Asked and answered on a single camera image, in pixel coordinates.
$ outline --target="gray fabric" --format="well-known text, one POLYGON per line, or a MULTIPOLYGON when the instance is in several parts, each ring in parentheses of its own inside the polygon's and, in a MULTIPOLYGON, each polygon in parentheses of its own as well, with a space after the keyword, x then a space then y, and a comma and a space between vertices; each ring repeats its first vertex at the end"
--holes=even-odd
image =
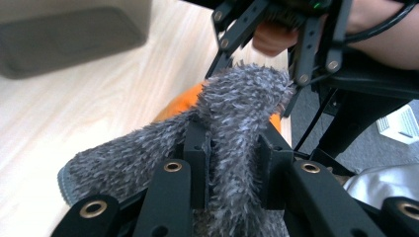
POLYGON ((171 158, 188 119, 198 115, 215 146, 209 209, 195 212, 195 235, 284 236, 282 213, 260 206, 254 150, 269 116, 293 95, 290 84, 286 71, 256 65, 221 72, 205 84, 195 108, 77 154, 59 173, 61 192, 73 204, 94 194, 124 200, 145 189, 155 165, 171 158))
POLYGON ((377 209, 390 197, 406 197, 419 201, 419 163, 374 167, 364 170, 345 183, 350 196, 377 209))

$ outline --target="light wood surface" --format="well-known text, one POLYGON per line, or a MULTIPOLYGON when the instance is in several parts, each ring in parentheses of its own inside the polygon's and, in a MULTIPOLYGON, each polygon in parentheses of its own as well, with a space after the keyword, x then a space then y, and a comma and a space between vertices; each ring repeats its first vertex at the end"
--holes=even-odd
MULTIPOLYGON (((149 124, 202 81, 216 53, 211 11, 153 1, 148 42, 25 80, 0 77, 0 236, 49 236, 69 207, 56 174, 77 152, 149 124)), ((284 68, 250 46, 245 63, 284 68)), ((283 120, 283 136, 291 126, 283 120)))

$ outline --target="fuzzy gray plush toy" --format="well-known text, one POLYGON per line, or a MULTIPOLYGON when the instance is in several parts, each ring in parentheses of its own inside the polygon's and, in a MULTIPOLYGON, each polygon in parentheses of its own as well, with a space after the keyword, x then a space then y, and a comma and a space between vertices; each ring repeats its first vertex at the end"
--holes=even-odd
POLYGON ((284 236, 280 211, 265 210, 258 193, 255 148, 269 117, 294 93, 286 71, 240 65, 211 77, 190 110, 78 153, 59 172, 70 205, 96 194, 123 201, 144 190, 154 168, 172 158, 198 116, 214 147, 210 157, 209 208, 194 212, 195 236, 284 236))

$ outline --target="black wire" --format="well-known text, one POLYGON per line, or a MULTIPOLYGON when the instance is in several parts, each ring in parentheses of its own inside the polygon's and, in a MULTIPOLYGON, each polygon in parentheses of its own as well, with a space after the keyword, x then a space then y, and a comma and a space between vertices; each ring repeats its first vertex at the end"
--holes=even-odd
POLYGON ((311 121, 310 125, 308 126, 305 133, 302 135, 302 138, 299 140, 296 147, 293 149, 294 151, 298 151, 301 148, 302 144, 307 140, 308 136, 311 134, 311 131, 314 129, 314 126, 317 124, 318 119, 320 119, 321 114, 323 113, 324 109, 326 109, 327 104, 329 104, 332 97, 337 92, 336 88, 330 89, 329 93, 327 94, 324 101, 321 103, 320 108, 318 109, 317 113, 315 114, 313 120, 311 121))
POLYGON ((410 0, 394 16, 366 31, 346 36, 345 43, 353 43, 375 37, 399 23, 416 6, 418 0, 410 0))

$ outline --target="orange object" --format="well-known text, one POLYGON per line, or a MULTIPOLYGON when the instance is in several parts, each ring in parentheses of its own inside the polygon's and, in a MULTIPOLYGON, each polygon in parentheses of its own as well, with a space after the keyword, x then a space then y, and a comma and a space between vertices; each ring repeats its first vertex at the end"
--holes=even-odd
MULTIPOLYGON (((178 115, 183 111, 188 110, 190 107, 194 106, 198 101, 198 95, 203 90, 203 84, 200 83, 188 91, 182 93, 180 96, 175 98, 172 102, 167 105, 166 108, 161 111, 154 121, 160 121, 168 119, 172 116, 178 115)), ((275 129, 278 132, 281 132, 281 119, 277 114, 271 115, 271 123, 274 125, 275 129)))

